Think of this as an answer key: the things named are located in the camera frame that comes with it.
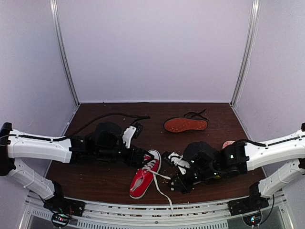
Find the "red canvas sneaker white laces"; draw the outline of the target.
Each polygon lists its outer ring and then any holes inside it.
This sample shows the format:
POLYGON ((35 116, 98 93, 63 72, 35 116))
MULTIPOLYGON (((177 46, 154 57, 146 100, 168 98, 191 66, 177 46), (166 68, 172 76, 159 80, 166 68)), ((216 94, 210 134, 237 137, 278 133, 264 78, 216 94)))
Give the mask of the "red canvas sneaker white laces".
POLYGON ((157 191, 167 198, 170 206, 171 215, 173 215, 173 202, 166 194, 164 194, 160 190, 157 180, 158 176, 166 180, 170 180, 170 178, 159 173, 162 166, 162 159, 160 153, 154 149, 149 150, 146 154, 149 153, 154 155, 155 159, 152 162, 143 165, 143 167, 139 168, 136 171, 132 183, 129 187, 129 195, 133 199, 141 199, 145 195, 151 183, 154 182, 157 191))

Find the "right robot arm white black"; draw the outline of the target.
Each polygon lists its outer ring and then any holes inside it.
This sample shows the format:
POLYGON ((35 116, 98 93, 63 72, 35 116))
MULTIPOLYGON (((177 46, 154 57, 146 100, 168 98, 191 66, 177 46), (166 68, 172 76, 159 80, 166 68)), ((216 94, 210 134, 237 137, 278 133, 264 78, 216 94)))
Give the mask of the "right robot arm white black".
POLYGON ((178 172, 168 185, 183 194, 189 193, 195 184, 217 176, 232 178, 259 167, 286 161, 271 176, 260 180, 252 188, 252 194, 244 200, 247 210, 255 210, 263 198, 270 198, 277 190, 305 173, 305 128, 265 142, 238 140, 218 151, 208 143, 193 142, 183 155, 171 153, 165 157, 178 167, 178 172))

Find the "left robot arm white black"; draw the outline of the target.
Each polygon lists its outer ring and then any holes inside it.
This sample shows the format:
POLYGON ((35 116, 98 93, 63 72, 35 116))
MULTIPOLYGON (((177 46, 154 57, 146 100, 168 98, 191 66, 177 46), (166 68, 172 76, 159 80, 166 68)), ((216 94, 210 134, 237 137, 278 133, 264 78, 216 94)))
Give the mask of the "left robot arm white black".
POLYGON ((60 184, 37 174, 22 162, 22 158, 73 165, 122 161, 131 167, 158 171, 160 154, 156 150, 145 151, 132 145, 132 140, 141 131, 140 123, 123 131, 117 124, 106 122, 98 124, 95 131, 85 137, 49 137, 23 133, 13 129, 11 123, 4 123, 0 129, 0 174, 13 177, 24 188, 38 194, 46 208, 64 212, 75 204, 64 197, 60 184))

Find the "upturned shoe orange sole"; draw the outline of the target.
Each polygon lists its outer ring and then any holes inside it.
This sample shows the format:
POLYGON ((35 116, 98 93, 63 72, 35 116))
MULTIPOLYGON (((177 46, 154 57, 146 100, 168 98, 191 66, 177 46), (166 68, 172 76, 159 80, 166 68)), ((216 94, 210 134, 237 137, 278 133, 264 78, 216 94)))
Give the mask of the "upturned shoe orange sole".
POLYGON ((173 117, 163 124, 164 129, 170 133, 183 133, 187 131, 204 131, 208 127, 209 119, 204 117, 206 108, 199 112, 188 112, 183 116, 173 117))

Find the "red patterned bowl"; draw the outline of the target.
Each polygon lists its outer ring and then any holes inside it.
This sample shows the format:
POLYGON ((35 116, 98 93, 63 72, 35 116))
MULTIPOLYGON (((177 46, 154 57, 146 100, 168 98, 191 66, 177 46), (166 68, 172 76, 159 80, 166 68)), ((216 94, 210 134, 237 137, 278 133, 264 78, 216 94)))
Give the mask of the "red patterned bowl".
POLYGON ((234 142, 235 142, 235 141, 233 141, 233 140, 225 141, 225 142, 223 143, 222 149, 225 149, 227 146, 232 145, 234 142))

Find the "front aluminium rail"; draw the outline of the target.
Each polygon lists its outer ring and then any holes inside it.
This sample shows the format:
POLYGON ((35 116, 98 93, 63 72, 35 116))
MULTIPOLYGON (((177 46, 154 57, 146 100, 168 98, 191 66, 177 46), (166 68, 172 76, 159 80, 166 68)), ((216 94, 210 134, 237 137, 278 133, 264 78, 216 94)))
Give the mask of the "front aluminium rail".
MULTIPOLYGON (((263 221, 258 229, 295 229, 289 216, 287 201, 282 191, 275 195, 270 206, 261 210, 263 221)), ((168 205, 128 205, 86 201, 83 215, 73 216, 64 229, 252 229, 244 222, 247 215, 233 216, 227 205, 231 200, 175 204, 173 215, 168 205)), ((43 207, 38 195, 29 192, 18 229, 55 229, 52 213, 43 207)))

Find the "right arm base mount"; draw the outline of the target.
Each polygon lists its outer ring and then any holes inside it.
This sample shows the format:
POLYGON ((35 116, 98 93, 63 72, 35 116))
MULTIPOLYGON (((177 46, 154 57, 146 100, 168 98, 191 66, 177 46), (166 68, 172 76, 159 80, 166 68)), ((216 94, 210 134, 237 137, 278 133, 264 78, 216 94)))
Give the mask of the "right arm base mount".
POLYGON ((250 227, 258 227, 265 222, 261 209, 269 206, 268 200, 269 198, 261 196, 259 182, 256 182, 250 186, 248 197, 231 200, 227 204, 231 216, 246 214, 243 216, 244 223, 250 227))

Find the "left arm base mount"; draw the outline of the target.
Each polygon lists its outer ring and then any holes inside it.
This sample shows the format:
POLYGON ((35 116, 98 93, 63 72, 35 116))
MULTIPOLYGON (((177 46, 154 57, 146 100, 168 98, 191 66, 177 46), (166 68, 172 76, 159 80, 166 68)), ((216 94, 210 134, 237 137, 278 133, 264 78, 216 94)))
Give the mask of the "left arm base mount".
POLYGON ((54 185, 54 196, 50 199, 42 199, 43 207, 52 213, 51 223, 56 228, 66 227, 72 220, 72 216, 81 217, 85 203, 83 201, 65 198, 61 185, 52 181, 54 185))

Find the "left aluminium frame post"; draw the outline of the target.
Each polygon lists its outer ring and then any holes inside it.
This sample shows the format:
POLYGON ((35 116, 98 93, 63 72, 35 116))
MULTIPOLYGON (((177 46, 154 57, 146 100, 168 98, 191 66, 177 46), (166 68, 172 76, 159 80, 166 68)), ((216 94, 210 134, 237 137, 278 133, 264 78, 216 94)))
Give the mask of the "left aluminium frame post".
POLYGON ((67 54, 66 54, 66 50, 65 50, 65 46, 64 46, 64 40, 63 40, 63 36, 62 36, 62 32, 61 32, 61 24, 60 24, 60 17, 59 17, 59 12, 58 12, 57 1, 50 0, 50 7, 51 7, 51 15, 52 15, 53 24, 54 24, 54 28, 55 28, 55 32, 56 32, 57 43, 58 43, 58 47, 59 47, 60 58, 61 58, 64 74, 67 79, 68 87, 69 87, 70 93, 72 95, 74 104, 76 106, 79 106, 80 102, 79 102, 79 99, 78 99, 78 96, 76 93, 76 89, 75 89, 75 86, 73 83, 73 79, 71 76, 71 71, 70 71, 67 54))

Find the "aluminium frame post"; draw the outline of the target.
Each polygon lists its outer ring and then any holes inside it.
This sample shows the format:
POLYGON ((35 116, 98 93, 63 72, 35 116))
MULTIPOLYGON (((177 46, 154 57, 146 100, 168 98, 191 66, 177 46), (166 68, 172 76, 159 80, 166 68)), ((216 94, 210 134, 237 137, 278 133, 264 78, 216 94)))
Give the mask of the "aluminium frame post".
POLYGON ((59 17, 59 12, 58 12, 57 1, 50 0, 50 7, 51 7, 51 15, 52 15, 53 24, 54 24, 54 28, 55 28, 55 32, 56 32, 57 43, 58 43, 58 47, 59 47, 60 58, 61 58, 64 74, 67 79, 68 87, 69 87, 70 93, 72 95, 74 104, 76 106, 79 106, 80 102, 79 102, 79 99, 78 99, 78 96, 76 93, 76 89, 75 89, 75 86, 73 83, 73 79, 71 76, 71 71, 70 71, 67 54, 66 54, 66 50, 65 50, 65 46, 64 46, 64 40, 63 40, 63 36, 62 36, 62 32, 61 32, 61 24, 60 24, 60 17, 59 17))
POLYGON ((248 71, 251 51, 252 51, 252 48, 254 45, 254 39, 255 39, 255 35, 256 35, 256 31, 257 31, 260 3, 261 3, 260 0, 252 1, 252 10, 251 10, 251 15, 250 15, 250 20, 249 20, 248 33, 247 33, 247 38, 246 38, 246 43, 245 43, 245 48, 244 48, 244 54, 243 54, 237 82, 235 85, 234 93, 233 93, 231 103, 230 103, 231 107, 233 107, 233 108, 237 107, 237 103, 238 103, 240 95, 242 93, 243 84, 244 84, 246 74, 248 71))

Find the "right aluminium frame post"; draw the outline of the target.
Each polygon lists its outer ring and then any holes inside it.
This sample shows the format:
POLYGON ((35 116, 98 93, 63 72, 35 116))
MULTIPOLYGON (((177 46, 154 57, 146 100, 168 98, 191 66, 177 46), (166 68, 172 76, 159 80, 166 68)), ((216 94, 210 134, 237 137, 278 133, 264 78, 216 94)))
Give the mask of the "right aluminium frame post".
POLYGON ((251 15, 250 15, 250 20, 249 20, 248 33, 247 33, 247 38, 246 38, 246 43, 245 43, 245 48, 244 48, 244 54, 243 54, 237 82, 235 85, 234 93, 233 93, 231 103, 230 103, 231 107, 233 107, 233 108, 237 107, 237 103, 238 103, 240 95, 242 93, 243 84, 244 84, 246 74, 248 71, 251 51, 252 51, 252 48, 254 45, 254 39, 255 39, 255 35, 256 35, 256 31, 257 31, 260 3, 261 3, 260 0, 252 1, 252 10, 251 10, 251 15))

